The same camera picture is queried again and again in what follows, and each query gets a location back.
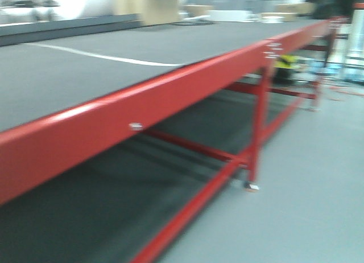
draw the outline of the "red table leg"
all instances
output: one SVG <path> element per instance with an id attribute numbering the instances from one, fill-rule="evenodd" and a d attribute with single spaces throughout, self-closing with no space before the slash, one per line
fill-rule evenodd
<path id="1" fill-rule="evenodd" d="M 274 73 L 274 59 L 266 67 L 263 68 L 260 86 L 258 87 L 257 102 L 254 112 L 253 122 L 253 138 L 251 141 L 251 155 L 249 160 L 249 173 L 248 179 L 244 184 L 245 189 L 248 191 L 257 191 L 259 187 L 254 184 L 257 179 L 258 161 L 260 149 L 263 143 L 264 125 L 266 121 L 266 114 L 268 109 L 268 95 L 270 91 L 271 79 Z"/>

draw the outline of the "cardboard box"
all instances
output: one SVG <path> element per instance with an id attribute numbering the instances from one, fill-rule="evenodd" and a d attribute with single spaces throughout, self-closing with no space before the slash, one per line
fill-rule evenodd
<path id="1" fill-rule="evenodd" d="M 261 13 L 262 17 L 283 17 L 284 22 L 294 22 L 297 20 L 296 13 Z"/>
<path id="2" fill-rule="evenodd" d="M 279 4 L 275 6 L 277 13 L 296 13 L 298 15 L 312 14 L 316 8 L 314 3 L 292 3 L 292 4 Z"/>
<path id="3" fill-rule="evenodd" d="M 179 0 L 114 0 L 114 15 L 139 14 L 144 25 L 179 21 Z"/>
<path id="4" fill-rule="evenodd" d="M 213 6 L 208 5 L 185 5 L 183 9 L 188 12 L 191 17 L 199 17 L 201 15 L 208 15 L 208 11 L 213 10 Z"/>

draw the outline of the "red metal frame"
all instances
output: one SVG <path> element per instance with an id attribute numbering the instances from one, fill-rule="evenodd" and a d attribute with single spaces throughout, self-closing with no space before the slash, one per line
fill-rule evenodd
<path id="1" fill-rule="evenodd" d="M 356 10 L 364 10 L 364 3 L 355 3 L 354 9 Z"/>
<path id="2" fill-rule="evenodd" d="M 248 181 L 254 182 L 262 143 L 304 98 L 317 99 L 319 82 L 316 94 L 271 89 L 274 59 L 267 53 L 272 50 L 276 50 L 276 55 L 289 53 L 307 46 L 317 36 L 334 38 L 333 33 L 330 21 L 324 20 L 0 133 L 0 204 L 136 134 L 130 127 L 133 122 L 147 129 L 223 88 L 257 95 L 251 144 L 237 155 L 156 130 L 146 131 L 154 137 L 227 162 L 132 261 L 152 262 L 239 166 L 249 169 Z M 329 52 L 331 46 L 329 44 L 326 51 Z M 258 86 L 234 83 L 259 68 L 263 69 L 263 77 Z M 269 91 L 293 93 L 299 98 L 266 125 Z"/>
<path id="3" fill-rule="evenodd" d="M 0 133 L 0 204 L 136 134 L 131 123 L 149 128 L 263 66 L 266 49 L 258 42 Z"/>

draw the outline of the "workshop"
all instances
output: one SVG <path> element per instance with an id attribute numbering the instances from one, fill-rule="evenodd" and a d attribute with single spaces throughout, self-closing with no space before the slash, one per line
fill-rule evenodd
<path id="1" fill-rule="evenodd" d="M 0 263 L 363 263 L 364 0 L 0 0 Z"/>

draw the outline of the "table foot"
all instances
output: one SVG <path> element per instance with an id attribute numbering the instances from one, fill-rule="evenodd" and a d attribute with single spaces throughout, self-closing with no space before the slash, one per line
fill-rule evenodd
<path id="1" fill-rule="evenodd" d="M 256 184 L 253 184 L 251 182 L 245 182 L 244 188 L 248 192 L 258 192 L 259 191 L 259 186 Z"/>

